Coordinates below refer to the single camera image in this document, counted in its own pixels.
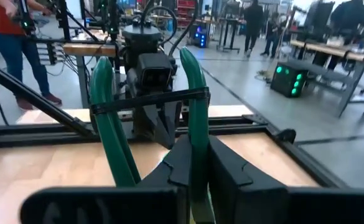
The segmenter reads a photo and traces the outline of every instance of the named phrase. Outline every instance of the wooden tabletop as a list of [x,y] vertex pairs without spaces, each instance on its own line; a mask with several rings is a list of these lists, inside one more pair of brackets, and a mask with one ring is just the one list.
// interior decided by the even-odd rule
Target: wooden tabletop
[[[105,40],[107,34],[104,34],[101,30],[90,30],[90,32],[97,37],[99,40]],[[73,40],[88,40],[89,35],[85,33],[79,34],[77,37],[73,38]],[[118,35],[118,41],[122,42],[123,37]],[[76,55],[76,56],[107,56],[114,57],[115,56],[115,46],[112,44],[64,44],[63,45],[64,53],[67,55]]]
[[[217,107],[210,113],[223,116],[225,108],[227,106]],[[236,113],[238,108],[243,114],[247,112],[241,106],[231,106],[230,110],[226,110]],[[69,110],[68,113],[86,114],[81,111]],[[30,114],[33,117],[22,118],[20,122],[42,122],[42,117],[35,116],[35,113],[24,116]],[[254,166],[286,185],[318,186],[264,133],[218,138]],[[156,143],[129,146],[141,177],[147,176],[169,152]],[[36,190],[52,186],[115,185],[100,143],[0,149],[0,224],[18,223],[21,203]]]
[[[291,40],[290,44],[296,47],[303,47],[305,45],[305,42],[303,41],[298,41],[298,40]],[[336,55],[336,56],[340,56],[343,57],[346,53],[346,49],[344,49],[343,47],[341,47],[340,49],[338,47],[335,46],[327,46],[326,44],[310,44],[310,43],[306,43],[306,49],[308,50],[315,50],[318,52],[323,52],[323,53],[327,53],[330,55]],[[356,60],[356,61],[364,61],[364,54],[359,54],[359,53],[349,53],[347,55],[347,59],[352,59],[352,60]]]

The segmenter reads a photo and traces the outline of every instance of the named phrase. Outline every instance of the black strap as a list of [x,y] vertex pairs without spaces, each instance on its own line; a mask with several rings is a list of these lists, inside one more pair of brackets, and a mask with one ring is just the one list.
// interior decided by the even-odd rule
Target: black strap
[[352,52],[352,51],[347,50],[347,51],[345,52],[345,54],[343,55],[342,60],[346,60],[346,59],[347,59],[347,57],[348,57],[348,54],[349,54],[349,53],[351,53],[351,52]]
[[136,108],[140,106],[155,105],[159,103],[175,102],[182,100],[209,99],[208,87],[196,88],[193,90],[182,90],[155,95],[140,96],[138,98],[116,100],[111,103],[98,103],[90,106],[93,115],[109,113],[124,109]]

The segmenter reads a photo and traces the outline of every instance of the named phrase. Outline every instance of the concrete floor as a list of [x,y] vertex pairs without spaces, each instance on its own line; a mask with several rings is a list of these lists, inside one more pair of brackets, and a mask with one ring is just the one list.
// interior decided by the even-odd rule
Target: concrete floor
[[[42,32],[51,36],[61,36],[56,24],[47,24]],[[235,47],[241,47],[238,54],[233,52],[217,52],[216,42],[209,44],[207,49],[189,46],[189,50],[200,60],[205,70],[205,78],[211,90],[213,105],[249,105],[270,120],[279,129],[293,128],[297,131],[297,141],[320,163],[352,187],[364,188],[364,120],[361,119],[364,104],[348,105],[340,119],[335,116],[333,109],[339,98],[326,92],[307,92],[298,99],[288,99],[269,89],[264,81],[257,79],[256,72],[269,67],[270,60],[259,54],[264,49],[264,40],[258,40],[252,56],[243,56],[244,37],[237,37]],[[179,52],[174,57],[179,61]],[[24,64],[24,83],[38,90],[36,81],[26,60]],[[0,57],[0,68],[6,64]],[[58,74],[62,64],[48,66],[48,71]],[[63,109],[81,108],[77,74],[65,67],[57,76],[49,75],[51,91],[63,100]],[[175,80],[177,89],[185,88],[187,78],[179,68]],[[360,82],[364,85],[364,76]],[[0,86],[0,102],[11,124],[23,114],[14,100],[12,93]],[[333,139],[327,144],[315,144],[309,140]]]

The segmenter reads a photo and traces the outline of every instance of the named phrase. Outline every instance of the black box with green lights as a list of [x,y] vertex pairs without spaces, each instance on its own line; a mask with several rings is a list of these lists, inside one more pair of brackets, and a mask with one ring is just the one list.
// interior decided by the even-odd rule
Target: black box with green lights
[[288,98],[300,97],[307,72],[291,62],[279,62],[274,71],[270,89]]

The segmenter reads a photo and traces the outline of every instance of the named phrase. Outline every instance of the brown shoe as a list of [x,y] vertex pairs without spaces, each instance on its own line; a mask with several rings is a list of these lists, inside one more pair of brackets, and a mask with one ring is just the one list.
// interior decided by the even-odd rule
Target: brown shoe
[[48,95],[44,96],[46,100],[49,100],[50,102],[54,103],[55,105],[61,105],[63,102],[61,99],[57,98],[56,96],[53,96],[53,94],[49,93]]
[[16,98],[17,105],[23,110],[33,110],[32,105],[25,99]]

